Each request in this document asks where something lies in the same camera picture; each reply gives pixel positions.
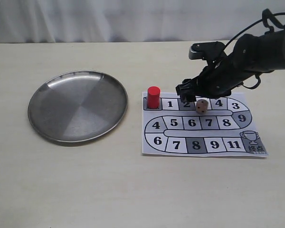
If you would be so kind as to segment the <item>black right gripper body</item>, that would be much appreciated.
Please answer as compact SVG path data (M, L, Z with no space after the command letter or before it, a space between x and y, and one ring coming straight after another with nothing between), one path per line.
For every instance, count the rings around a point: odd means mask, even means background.
M218 99L231 95L231 90L242 86L244 81L257 73L235 65L233 56L227 56L219 63L206 66L191 80L191 94Z

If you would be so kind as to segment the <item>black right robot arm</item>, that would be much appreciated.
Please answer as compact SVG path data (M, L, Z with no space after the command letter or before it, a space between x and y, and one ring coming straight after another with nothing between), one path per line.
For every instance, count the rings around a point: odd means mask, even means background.
M221 42L194 44L194 53L202 53L207 62L201 73L188 83L187 94L207 98L224 97L252 76L259 78L276 70L285 70L285 29L262 36L244 34L227 55Z

